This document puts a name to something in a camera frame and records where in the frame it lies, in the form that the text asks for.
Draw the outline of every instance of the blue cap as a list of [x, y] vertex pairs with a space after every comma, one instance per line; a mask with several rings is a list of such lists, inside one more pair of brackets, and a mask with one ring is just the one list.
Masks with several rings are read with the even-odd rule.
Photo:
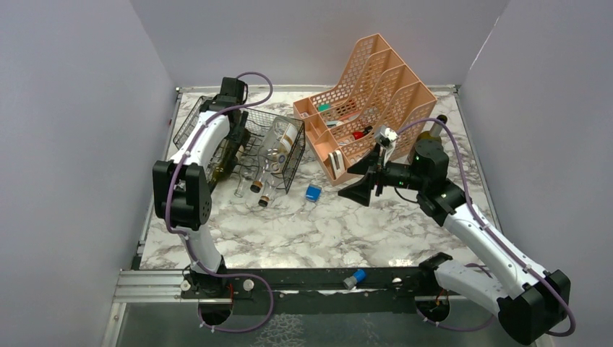
[[364, 270], [360, 269], [357, 270], [353, 276], [356, 278], [356, 280], [358, 281], [358, 283], [362, 282], [363, 279], [366, 278], [366, 273], [364, 272]]

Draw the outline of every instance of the bottle label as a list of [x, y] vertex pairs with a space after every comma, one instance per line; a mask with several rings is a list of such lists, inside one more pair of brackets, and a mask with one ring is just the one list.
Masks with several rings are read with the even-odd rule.
[[281, 137], [281, 145], [286, 149], [287, 153], [291, 151], [291, 146], [293, 146], [293, 142], [296, 141], [296, 135], [298, 134], [298, 129], [293, 124], [288, 124], [288, 128], [283, 133]]

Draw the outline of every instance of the bottle cap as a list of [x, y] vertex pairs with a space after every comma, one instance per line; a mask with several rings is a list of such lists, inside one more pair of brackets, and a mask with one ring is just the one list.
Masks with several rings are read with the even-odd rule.
[[262, 189], [262, 182], [260, 182], [260, 181], [253, 181], [253, 184], [251, 185], [250, 189], [254, 193], [259, 193], [260, 190]]
[[259, 202], [257, 202], [258, 205], [262, 206], [262, 207], [267, 207], [268, 206], [268, 197], [261, 197]]

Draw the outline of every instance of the brown bottle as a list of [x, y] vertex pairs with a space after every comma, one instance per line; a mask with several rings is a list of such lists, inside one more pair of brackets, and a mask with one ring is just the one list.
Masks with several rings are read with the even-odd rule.
[[245, 129], [240, 143], [224, 140], [221, 160], [213, 170], [213, 174], [208, 182], [210, 192], [213, 192], [217, 183], [230, 177], [234, 167], [239, 163], [249, 139], [251, 139], [251, 133]]
[[[437, 119], [445, 124], [447, 123], [447, 116], [444, 114], [440, 114]], [[411, 147], [411, 151], [409, 152], [407, 157], [408, 163], [410, 164], [411, 161], [413, 161], [413, 157], [415, 156], [415, 146], [417, 145], [417, 142], [419, 140], [434, 140], [438, 141], [439, 143], [442, 143], [442, 139], [440, 137], [441, 131], [442, 126], [438, 123], [434, 123], [430, 130], [426, 130], [425, 132], [422, 132], [421, 134], [417, 135], [417, 139], [415, 140], [415, 143], [413, 143], [413, 147]]]

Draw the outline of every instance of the white cable tie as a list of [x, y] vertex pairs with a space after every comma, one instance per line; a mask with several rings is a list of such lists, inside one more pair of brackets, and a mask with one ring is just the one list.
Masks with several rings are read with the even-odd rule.
[[486, 219], [485, 221], [486, 221], [486, 223], [481, 226], [483, 228], [483, 230], [489, 229], [492, 226], [492, 224], [489, 222], [489, 220]]

